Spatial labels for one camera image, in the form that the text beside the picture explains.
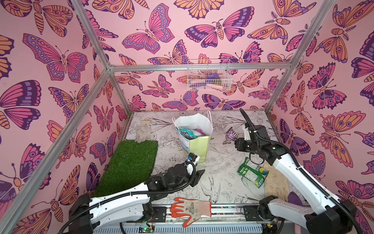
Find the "brown M&M's candy packet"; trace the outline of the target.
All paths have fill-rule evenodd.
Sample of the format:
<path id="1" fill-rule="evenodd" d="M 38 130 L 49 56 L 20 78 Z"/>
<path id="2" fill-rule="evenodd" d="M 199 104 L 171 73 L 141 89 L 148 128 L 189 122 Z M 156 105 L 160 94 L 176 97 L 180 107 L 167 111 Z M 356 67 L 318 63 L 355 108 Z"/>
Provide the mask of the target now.
<path id="1" fill-rule="evenodd" d="M 226 139 L 230 141 L 236 141 L 238 139 L 237 133 L 233 130 L 233 128 L 229 128 L 226 132 Z"/>

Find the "green snack packet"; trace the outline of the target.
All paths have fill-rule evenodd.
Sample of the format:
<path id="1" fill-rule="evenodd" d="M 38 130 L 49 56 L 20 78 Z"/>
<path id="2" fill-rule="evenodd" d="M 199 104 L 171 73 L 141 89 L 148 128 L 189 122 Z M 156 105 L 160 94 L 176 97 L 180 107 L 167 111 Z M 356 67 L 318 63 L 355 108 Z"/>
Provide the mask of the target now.
<path id="1" fill-rule="evenodd" d="M 242 178 L 253 183 L 257 188 L 261 188 L 269 171 L 261 165 L 253 163 L 249 157 L 246 157 L 243 163 L 239 166 L 237 173 Z"/>

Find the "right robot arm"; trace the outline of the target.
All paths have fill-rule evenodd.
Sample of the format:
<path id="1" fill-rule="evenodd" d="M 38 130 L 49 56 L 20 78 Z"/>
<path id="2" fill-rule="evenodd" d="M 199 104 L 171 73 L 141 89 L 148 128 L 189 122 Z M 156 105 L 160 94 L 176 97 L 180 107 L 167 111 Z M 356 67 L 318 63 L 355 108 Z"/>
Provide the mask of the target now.
<path id="1" fill-rule="evenodd" d="M 355 219 L 356 206 L 323 187 L 297 161 L 284 144 L 269 138 L 266 128 L 254 125 L 245 110 L 240 109 L 247 124 L 244 137 L 235 141 L 240 152 L 258 155 L 284 175 L 303 195 L 309 208 L 286 202 L 277 196 L 267 196 L 259 201 L 258 215 L 263 220 L 276 217 L 291 221 L 311 234 L 347 234 L 353 229 L 363 231 Z"/>

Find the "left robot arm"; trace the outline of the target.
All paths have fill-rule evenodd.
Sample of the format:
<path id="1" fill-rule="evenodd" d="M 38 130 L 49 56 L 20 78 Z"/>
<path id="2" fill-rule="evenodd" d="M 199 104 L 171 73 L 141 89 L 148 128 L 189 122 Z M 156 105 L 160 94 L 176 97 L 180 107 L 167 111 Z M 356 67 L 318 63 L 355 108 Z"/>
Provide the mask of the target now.
<path id="1" fill-rule="evenodd" d="M 155 216 L 152 202 L 198 184 L 204 170 L 197 170 L 200 157 L 190 153 L 165 173 L 151 176 L 130 189 L 91 198 L 83 194 L 69 210 L 69 220 L 60 234 L 92 234 L 109 225 L 145 221 Z"/>

